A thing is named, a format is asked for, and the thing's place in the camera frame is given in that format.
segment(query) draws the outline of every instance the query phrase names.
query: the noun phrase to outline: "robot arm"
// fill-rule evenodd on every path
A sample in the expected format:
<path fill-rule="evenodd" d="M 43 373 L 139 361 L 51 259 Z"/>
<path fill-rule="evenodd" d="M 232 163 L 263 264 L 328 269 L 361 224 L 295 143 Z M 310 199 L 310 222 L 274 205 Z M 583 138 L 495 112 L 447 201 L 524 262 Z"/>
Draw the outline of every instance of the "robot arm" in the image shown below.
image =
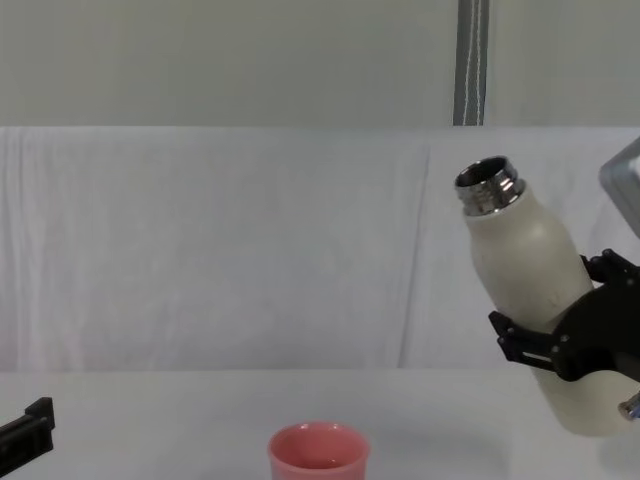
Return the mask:
<path fill-rule="evenodd" d="M 516 325 L 499 312 L 489 315 L 507 360 L 555 372 L 573 382 L 600 370 L 640 381 L 640 268 L 613 250 L 583 261 L 601 285 L 551 322 L 551 333 Z M 640 417 L 640 397 L 620 405 Z"/>

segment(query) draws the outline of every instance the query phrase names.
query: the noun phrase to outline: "white wall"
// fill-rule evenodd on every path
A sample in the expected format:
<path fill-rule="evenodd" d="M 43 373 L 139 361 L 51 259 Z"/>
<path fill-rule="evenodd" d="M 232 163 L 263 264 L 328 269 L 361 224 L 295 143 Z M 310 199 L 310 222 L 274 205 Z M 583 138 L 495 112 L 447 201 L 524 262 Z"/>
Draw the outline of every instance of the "white wall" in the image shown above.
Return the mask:
<path fill-rule="evenodd" d="M 2 0 L 0 125 L 449 125 L 453 0 Z"/>
<path fill-rule="evenodd" d="M 489 125 L 638 125 L 637 0 L 493 0 Z"/>

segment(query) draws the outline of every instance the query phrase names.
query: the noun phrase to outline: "bottle neck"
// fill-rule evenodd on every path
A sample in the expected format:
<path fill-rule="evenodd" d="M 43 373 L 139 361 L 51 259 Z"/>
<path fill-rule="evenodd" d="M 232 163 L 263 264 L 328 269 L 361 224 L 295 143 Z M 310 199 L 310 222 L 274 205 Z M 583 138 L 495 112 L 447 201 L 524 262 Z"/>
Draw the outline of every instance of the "bottle neck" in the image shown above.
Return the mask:
<path fill-rule="evenodd" d="M 460 172 L 455 189 L 464 205 L 464 214 L 481 217 L 499 212 L 518 200 L 526 184 L 506 157 L 491 157 Z"/>
<path fill-rule="evenodd" d="M 527 188 L 505 208 L 475 217 L 465 214 L 464 219 L 473 237 L 504 238 L 509 236 L 510 232 L 526 228 L 526 225 L 537 221 L 545 214 L 546 209 L 538 203 L 531 189 Z"/>

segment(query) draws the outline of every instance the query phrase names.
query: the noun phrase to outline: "white cloth backdrop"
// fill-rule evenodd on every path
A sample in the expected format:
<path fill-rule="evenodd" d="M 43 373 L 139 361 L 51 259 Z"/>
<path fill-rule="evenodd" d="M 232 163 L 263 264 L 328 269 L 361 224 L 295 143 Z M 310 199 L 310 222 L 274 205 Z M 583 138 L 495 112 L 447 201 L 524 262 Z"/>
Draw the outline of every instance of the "white cloth backdrop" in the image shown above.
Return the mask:
<path fill-rule="evenodd" d="M 398 364 L 422 133 L 35 128 L 1 140 L 3 368 Z"/>
<path fill-rule="evenodd" d="M 2 0 L 0 125 L 451 125 L 457 5 Z"/>
<path fill-rule="evenodd" d="M 485 125 L 637 125 L 637 0 L 491 0 Z"/>
<path fill-rule="evenodd" d="M 638 134 L 0 130 L 0 369 L 499 365 L 456 173 L 509 155 L 640 261 L 597 183 Z"/>

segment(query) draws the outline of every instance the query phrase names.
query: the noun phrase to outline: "bottle opening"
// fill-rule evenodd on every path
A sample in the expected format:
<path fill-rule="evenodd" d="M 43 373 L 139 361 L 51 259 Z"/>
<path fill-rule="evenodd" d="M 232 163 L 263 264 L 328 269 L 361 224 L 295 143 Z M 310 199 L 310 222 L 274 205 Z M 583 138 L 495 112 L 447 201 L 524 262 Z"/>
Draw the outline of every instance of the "bottle opening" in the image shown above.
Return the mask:
<path fill-rule="evenodd" d="M 472 187 L 494 178 L 508 168 L 506 157 L 490 157 L 465 168 L 456 178 L 456 187 Z"/>

